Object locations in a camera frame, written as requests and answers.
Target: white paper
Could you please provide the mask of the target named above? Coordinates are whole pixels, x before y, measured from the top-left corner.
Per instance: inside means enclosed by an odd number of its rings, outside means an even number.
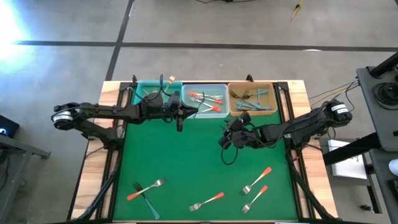
[[[333,151],[347,144],[349,144],[349,142],[329,140],[328,141],[329,151]],[[362,155],[354,156],[352,158],[346,159],[345,161],[333,164],[331,165],[331,169],[333,171],[333,175],[335,176],[359,178],[365,180],[367,179]]]

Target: plastic bin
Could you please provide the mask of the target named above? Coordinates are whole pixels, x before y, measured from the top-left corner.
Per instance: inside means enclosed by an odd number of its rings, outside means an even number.
[[[248,113],[251,116],[261,116],[261,115],[270,115],[278,110],[278,106],[275,99],[275,92],[272,83],[270,82],[236,82],[228,84],[228,92],[229,90],[234,91],[238,96],[243,96],[246,90],[249,90],[249,95],[254,95],[257,93],[257,89],[268,90],[268,93],[262,94],[260,97],[260,106],[270,106],[270,110],[250,110]],[[258,104],[257,95],[254,95],[248,99],[249,101]],[[229,95],[229,108],[232,116],[239,116],[243,113],[243,111],[238,111],[237,102],[242,102],[241,99],[233,98]]]
[[[149,94],[151,94],[155,90],[159,91],[159,89],[160,89],[159,87],[160,87],[159,80],[139,80],[136,94],[143,98],[146,96],[146,93],[144,92],[144,90],[146,92],[148,92]],[[167,87],[167,80],[163,80],[163,90],[165,90],[166,87]],[[169,88],[167,89],[166,93],[171,94],[174,91],[179,91],[180,92],[180,100],[181,100],[182,99],[181,98],[181,95],[182,95],[181,88],[182,88],[182,82],[175,81],[171,85],[169,85]],[[165,94],[162,94],[162,98],[163,98],[163,103],[165,103],[169,100],[169,96],[167,96]],[[134,104],[137,104],[140,101],[141,101],[140,98],[134,97]]]
[[[197,93],[205,92],[206,95],[223,95],[223,104],[218,104],[212,102],[210,100],[205,100],[205,103],[214,106],[218,105],[221,109],[221,112],[216,112],[214,110],[198,113],[189,116],[188,118],[225,118],[229,115],[229,99],[228,99],[228,87],[225,84],[186,84],[182,87],[182,101],[189,105],[197,107],[200,103],[193,102],[189,98],[189,92],[194,91]],[[199,111],[203,111],[208,109],[209,107],[201,104],[199,107]]]

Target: green table surface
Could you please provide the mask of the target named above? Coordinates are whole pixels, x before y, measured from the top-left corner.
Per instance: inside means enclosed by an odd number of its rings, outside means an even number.
[[[186,119],[181,133],[177,132],[175,121],[167,124],[158,119],[141,125],[129,124],[114,220],[154,220],[144,197],[128,201],[127,196],[135,192],[135,181],[147,187],[159,178],[164,178],[165,184],[149,189],[145,196],[160,220],[296,220],[284,143],[280,141],[273,149],[240,149],[236,162],[226,166],[218,144],[226,119]],[[280,117],[278,112],[253,116],[252,123],[277,124]],[[227,162],[234,153],[233,146],[224,152]],[[256,180],[266,167],[272,168],[271,173],[247,195],[241,194],[242,188]],[[264,185],[268,190],[243,214],[243,206]],[[189,206],[220,192],[224,192],[224,197],[189,211]]]

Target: pen on floor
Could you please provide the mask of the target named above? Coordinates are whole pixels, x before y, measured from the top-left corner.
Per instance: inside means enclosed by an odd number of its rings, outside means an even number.
[[[301,9],[301,5],[303,4],[304,0],[300,0],[300,2],[296,5],[296,8],[294,9],[293,15],[291,19],[294,19],[294,17],[297,15],[299,10]]]

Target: teal bin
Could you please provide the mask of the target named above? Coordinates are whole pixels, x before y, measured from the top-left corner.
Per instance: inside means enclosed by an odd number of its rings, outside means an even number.
[[[159,91],[160,90],[160,82],[159,80],[139,80],[138,81],[138,86],[137,90],[135,92],[136,95],[139,95],[141,98],[145,97],[147,94],[145,93],[148,92],[149,94]],[[165,90],[167,87],[167,80],[163,80],[163,90]],[[180,92],[180,100],[182,99],[182,82],[180,81],[175,81],[171,85],[169,85],[166,93],[172,94],[174,91],[179,91]],[[169,100],[169,96],[162,94],[163,97],[163,102],[167,102]],[[134,104],[138,104],[141,101],[140,98],[137,96],[134,97]]]

